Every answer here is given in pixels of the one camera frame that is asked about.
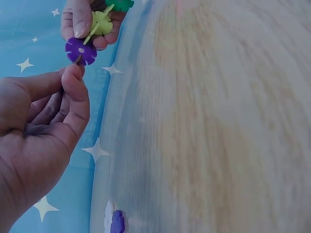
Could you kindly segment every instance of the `white star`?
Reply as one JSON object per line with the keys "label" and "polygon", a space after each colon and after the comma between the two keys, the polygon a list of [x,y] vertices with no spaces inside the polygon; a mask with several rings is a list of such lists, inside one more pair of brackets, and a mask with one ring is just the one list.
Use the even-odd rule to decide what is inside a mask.
{"label": "white star", "polygon": [[56,8],[54,11],[51,11],[53,13],[53,16],[59,15],[58,8]]}
{"label": "white star", "polygon": [[108,155],[108,156],[111,156],[111,154],[109,154],[108,152],[104,151],[102,148],[101,148],[101,145],[99,143],[99,138],[97,138],[96,142],[95,142],[95,145],[91,148],[85,148],[85,149],[82,149],[86,152],[89,152],[92,156],[93,156],[93,159],[94,159],[94,162],[97,161],[97,159],[101,156],[104,156],[104,155]]}
{"label": "white star", "polygon": [[47,196],[44,196],[39,202],[33,205],[40,213],[41,222],[43,222],[44,216],[48,211],[58,211],[55,207],[48,203]]}
{"label": "white star", "polygon": [[107,70],[110,73],[110,76],[115,74],[115,73],[122,73],[121,71],[116,69],[115,63],[113,63],[112,66],[110,66],[110,67],[102,67],[102,69]]}
{"label": "white star", "polygon": [[26,69],[27,67],[33,67],[34,66],[33,64],[29,63],[29,58],[27,58],[27,60],[24,61],[23,63],[19,63],[16,65],[20,67],[20,72],[23,72],[24,69]]}

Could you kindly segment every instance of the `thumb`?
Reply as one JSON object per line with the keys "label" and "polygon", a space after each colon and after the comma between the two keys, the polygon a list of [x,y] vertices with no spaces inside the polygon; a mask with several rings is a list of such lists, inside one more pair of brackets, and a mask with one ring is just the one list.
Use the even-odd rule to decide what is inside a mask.
{"label": "thumb", "polygon": [[86,37],[92,25],[92,10],[88,0],[72,0],[72,23],[74,37]]}

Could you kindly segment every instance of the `blue fabric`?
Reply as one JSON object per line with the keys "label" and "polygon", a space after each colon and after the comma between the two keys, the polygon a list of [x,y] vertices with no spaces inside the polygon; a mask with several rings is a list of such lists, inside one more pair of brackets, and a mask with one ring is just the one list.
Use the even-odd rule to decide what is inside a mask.
{"label": "blue fabric", "polygon": [[[55,71],[70,64],[60,34],[61,13],[65,0],[1,0],[0,2],[0,77],[29,76]],[[86,67],[84,81],[89,90],[91,119],[70,164],[60,182],[47,195],[48,211],[41,221],[39,210],[32,207],[13,226],[11,233],[86,233],[89,231],[90,204],[94,174],[91,148],[99,136],[110,74],[102,67],[113,64],[118,42],[99,52]],[[21,73],[17,64],[29,58],[34,66]]]}

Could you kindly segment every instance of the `white object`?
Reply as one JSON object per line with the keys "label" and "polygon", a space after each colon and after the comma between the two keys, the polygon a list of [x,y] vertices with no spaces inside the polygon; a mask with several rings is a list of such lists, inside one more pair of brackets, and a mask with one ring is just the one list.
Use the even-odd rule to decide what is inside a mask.
{"label": "white object", "polygon": [[112,223],[112,215],[115,211],[114,205],[111,201],[107,202],[104,218],[104,233],[110,233],[110,227]]}

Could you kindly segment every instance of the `fingernail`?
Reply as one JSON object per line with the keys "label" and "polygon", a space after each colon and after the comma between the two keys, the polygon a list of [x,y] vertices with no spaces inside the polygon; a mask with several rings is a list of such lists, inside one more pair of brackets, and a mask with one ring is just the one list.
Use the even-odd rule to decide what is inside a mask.
{"label": "fingernail", "polygon": [[74,27],[74,37],[79,38],[86,30],[86,23],[80,22]]}

